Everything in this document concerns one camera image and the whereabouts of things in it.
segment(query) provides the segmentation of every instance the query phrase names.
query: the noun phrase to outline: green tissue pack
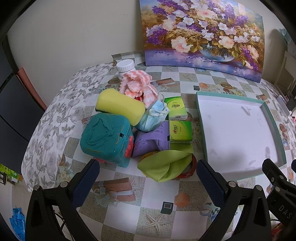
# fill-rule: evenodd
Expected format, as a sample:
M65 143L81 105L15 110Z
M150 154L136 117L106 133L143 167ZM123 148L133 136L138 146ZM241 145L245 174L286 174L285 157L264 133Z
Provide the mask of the green tissue pack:
M192 141L190 121L170 120L170 142L189 144Z
M188 114L181 96L165 98L164 102L168 105L170 121L182 121L188 118Z

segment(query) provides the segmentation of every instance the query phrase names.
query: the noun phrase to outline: white bottle cap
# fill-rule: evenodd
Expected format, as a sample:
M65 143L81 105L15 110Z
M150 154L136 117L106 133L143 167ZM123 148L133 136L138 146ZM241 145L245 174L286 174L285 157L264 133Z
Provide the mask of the white bottle cap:
M116 67L119 72L127 72L132 70L135 67L135 63L132 59L125 59L116 64Z

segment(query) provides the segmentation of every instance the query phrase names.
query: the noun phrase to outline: pink towel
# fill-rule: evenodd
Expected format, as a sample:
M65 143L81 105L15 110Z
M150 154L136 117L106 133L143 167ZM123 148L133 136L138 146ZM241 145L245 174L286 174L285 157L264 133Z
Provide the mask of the pink towel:
M149 108L158 97L156 88L150 84L152 76L143 70L134 70L123 75L119 92L131 98L143 95L146 109Z

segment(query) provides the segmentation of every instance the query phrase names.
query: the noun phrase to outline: white wall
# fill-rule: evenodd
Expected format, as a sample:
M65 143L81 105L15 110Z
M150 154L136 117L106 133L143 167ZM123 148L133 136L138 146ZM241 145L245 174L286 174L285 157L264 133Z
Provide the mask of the white wall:
M263 17L262 78L274 82L283 25L259 0L238 0ZM12 53L46 105L79 69L143 49L139 0L37 0L8 32Z

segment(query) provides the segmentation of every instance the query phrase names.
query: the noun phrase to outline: canvas print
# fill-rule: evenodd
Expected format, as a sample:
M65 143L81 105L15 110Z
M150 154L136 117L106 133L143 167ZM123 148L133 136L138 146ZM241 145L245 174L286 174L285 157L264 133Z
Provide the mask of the canvas print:
M232 0L140 0L146 65L188 66L260 82L260 15Z

